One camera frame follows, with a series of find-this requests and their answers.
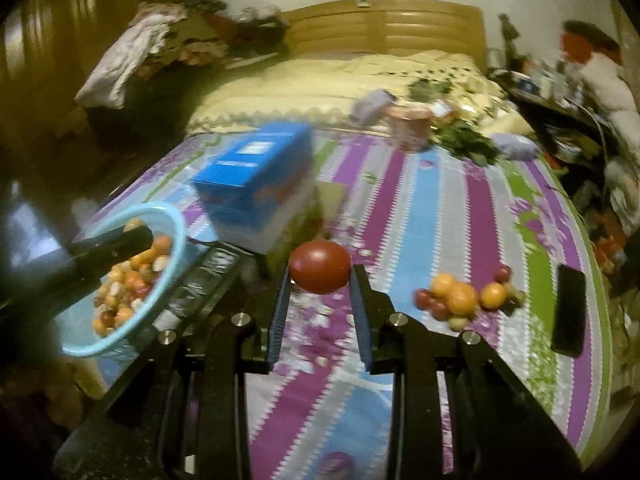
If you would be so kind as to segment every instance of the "bed frame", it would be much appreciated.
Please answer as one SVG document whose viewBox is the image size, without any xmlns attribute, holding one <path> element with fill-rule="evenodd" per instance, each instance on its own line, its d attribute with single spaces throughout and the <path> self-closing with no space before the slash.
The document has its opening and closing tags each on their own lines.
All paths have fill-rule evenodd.
<svg viewBox="0 0 640 480">
<path fill-rule="evenodd" d="M 294 55 L 331 50 L 408 56 L 443 50 L 471 56 L 484 70 L 484 21 L 477 7 L 436 0 L 341 0 L 284 12 Z"/>
</svg>

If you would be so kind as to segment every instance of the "bed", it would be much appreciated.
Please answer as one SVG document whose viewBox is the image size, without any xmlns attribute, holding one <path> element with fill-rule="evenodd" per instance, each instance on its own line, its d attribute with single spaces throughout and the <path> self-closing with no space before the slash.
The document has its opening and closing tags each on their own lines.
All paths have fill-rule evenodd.
<svg viewBox="0 0 640 480">
<path fill-rule="evenodd" d="M 352 128 L 353 101 L 386 89 L 405 99 L 420 78 L 447 95 L 483 134 L 532 133 L 482 74 L 484 27 L 475 7 L 431 0 L 346 0 L 286 13 L 293 59 L 204 96 L 188 134 L 238 132 L 281 118 Z"/>
<path fill-rule="evenodd" d="M 376 56 L 420 56 L 424 49 L 439 49 L 445 59 L 482 66 L 482 16 L 473 7 L 371 0 L 363 9 L 346 1 L 296 10 L 287 18 L 287 41 L 295 54 L 364 49 Z M 220 133 L 189 136 L 94 221 L 134 203 L 165 200 L 183 211 L 191 236 L 214 239 L 189 180 L 236 139 Z M 441 148 L 402 153 L 383 137 L 334 128 L 316 130 L 314 151 L 318 180 L 347 190 L 331 226 L 334 238 L 354 262 L 366 266 L 374 288 L 387 292 L 397 310 L 431 330 L 450 333 L 446 324 L 415 309 L 415 288 L 428 286 L 437 272 L 451 272 L 480 288 L 492 281 L 501 262 L 513 268 L 514 285 L 527 292 L 526 307 L 511 317 L 485 312 L 472 327 L 529 387 L 583 463 L 590 463 L 609 400 L 606 301 L 586 232 L 546 164 L 502 161 L 479 168 Z M 549 349 L 559 262 L 587 276 L 587 337 L 576 360 Z M 254 478 L 312 479 L 327 461 L 340 463 L 345 478 L 382 478 L 392 378 L 363 371 L 345 290 L 296 302 L 304 308 L 289 309 L 274 373 L 247 379 Z M 110 356 L 100 358 L 108 382 L 122 365 Z M 446 398 L 442 402 L 444 463 L 450 470 Z"/>
</svg>

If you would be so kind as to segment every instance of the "yellow comforter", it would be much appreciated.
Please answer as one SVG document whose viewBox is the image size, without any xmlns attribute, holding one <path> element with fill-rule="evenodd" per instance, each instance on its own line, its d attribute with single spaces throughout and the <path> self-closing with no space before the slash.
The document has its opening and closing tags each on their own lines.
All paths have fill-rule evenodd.
<svg viewBox="0 0 640 480">
<path fill-rule="evenodd" d="M 500 87 L 482 76 L 469 56 L 429 50 L 409 57 L 371 54 L 345 61 L 279 63 L 208 94 L 191 116 L 187 134 L 238 132 L 282 118 L 345 127 L 354 100 L 380 88 L 403 100 L 408 86 L 424 77 L 450 80 L 447 97 L 481 133 L 532 132 L 505 104 Z"/>
</svg>

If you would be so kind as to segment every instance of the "power cord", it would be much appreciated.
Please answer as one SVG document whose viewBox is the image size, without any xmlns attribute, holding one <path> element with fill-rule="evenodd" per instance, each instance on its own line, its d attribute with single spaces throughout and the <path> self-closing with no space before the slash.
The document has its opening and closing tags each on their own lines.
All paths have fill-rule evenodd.
<svg viewBox="0 0 640 480">
<path fill-rule="evenodd" d="M 596 124 L 598 133 L 600 134 L 600 140 L 602 141 L 602 156 L 604 157 L 604 166 L 606 168 L 607 165 L 609 164 L 609 153 L 607 153 L 607 143 L 604 138 L 604 132 L 602 131 L 602 126 L 600 126 L 600 121 L 596 119 L 595 115 L 593 115 L 593 113 L 591 113 L 590 110 L 587 110 L 587 108 L 585 108 L 581 104 L 578 104 L 573 99 L 565 98 L 565 100 L 571 103 L 573 106 L 580 108 L 580 110 L 586 113 L 591 118 L 591 120 Z M 605 177 L 604 184 L 602 185 L 602 195 L 600 196 L 600 199 L 602 202 L 602 208 L 604 208 L 605 206 L 606 192 L 607 192 L 607 179 Z"/>
</svg>

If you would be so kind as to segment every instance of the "mobile phone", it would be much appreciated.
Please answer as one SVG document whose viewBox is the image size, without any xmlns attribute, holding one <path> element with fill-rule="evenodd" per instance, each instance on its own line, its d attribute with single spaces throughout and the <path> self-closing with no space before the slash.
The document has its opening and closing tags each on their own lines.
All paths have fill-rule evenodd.
<svg viewBox="0 0 640 480">
<path fill-rule="evenodd" d="M 551 337 L 551 349 L 554 352 L 570 357 L 579 357 L 582 354 L 586 305 L 584 273 L 566 265 L 560 265 L 556 316 Z"/>
</svg>

